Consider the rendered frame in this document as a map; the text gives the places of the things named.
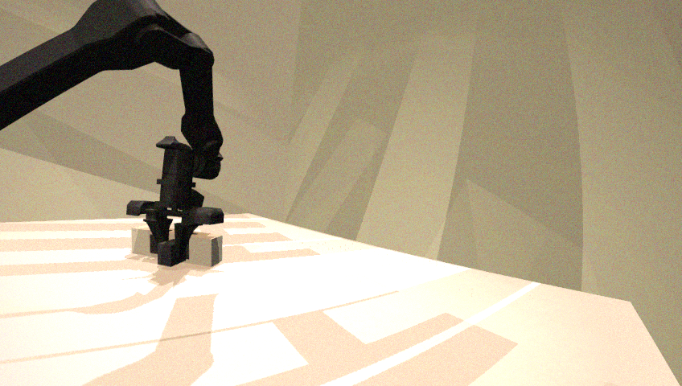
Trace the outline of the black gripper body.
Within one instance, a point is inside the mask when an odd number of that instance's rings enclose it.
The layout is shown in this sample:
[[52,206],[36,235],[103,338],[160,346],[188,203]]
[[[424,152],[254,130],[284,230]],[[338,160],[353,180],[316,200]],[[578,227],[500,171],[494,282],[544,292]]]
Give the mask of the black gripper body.
[[194,207],[190,203],[191,187],[196,184],[192,179],[188,175],[162,174],[162,179],[157,179],[157,184],[161,184],[160,201],[131,200],[127,204],[126,215],[146,214],[146,219],[151,220],[166,220],[167,216],[179,217],[182,218],[181,223],[185,224],[222,224],[224,213],[221,208]]

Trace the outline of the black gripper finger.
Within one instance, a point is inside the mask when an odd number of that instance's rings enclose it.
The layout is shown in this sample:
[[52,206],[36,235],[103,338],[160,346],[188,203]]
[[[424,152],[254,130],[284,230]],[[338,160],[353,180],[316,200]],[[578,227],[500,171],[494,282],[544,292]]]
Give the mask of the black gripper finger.
[[177,259],[182,258],[185,248],[187,247],[187,242],[190,240],[191,235],[198,226],[203,226],[202,224],[185,224],[185,223],[174,223],[175,229],[175,252]]
[[146,222],[149,226],[157,244],[169,240],[169,228],[173,219],[151,220],[145,218],[143,219],[143,222]]

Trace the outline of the black two-prong plug charger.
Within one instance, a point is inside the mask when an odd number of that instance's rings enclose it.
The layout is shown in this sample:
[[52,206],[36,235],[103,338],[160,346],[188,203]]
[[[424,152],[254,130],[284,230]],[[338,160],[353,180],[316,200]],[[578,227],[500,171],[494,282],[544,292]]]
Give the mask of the black two-prong plug charger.
[[181,262],[184,262],[187,258],[186,249],[182,258],[177,259],[175,252],[175,239],[167,240],[162,243],[158,243],[158,265],[165,265],[167,267],[172,267]]

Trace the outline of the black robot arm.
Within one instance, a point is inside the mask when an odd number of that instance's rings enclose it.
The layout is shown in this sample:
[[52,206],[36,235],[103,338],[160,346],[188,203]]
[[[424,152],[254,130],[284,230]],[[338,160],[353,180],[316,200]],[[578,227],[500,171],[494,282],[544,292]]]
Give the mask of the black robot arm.
[[68,31],[0,66],[0,130],[79,83],[108,70],[158,63],[179,70],[181,131],[156,144],[162,173],[214,179],[223,137],[214,117],[213,52],[155,0],[96,0]]

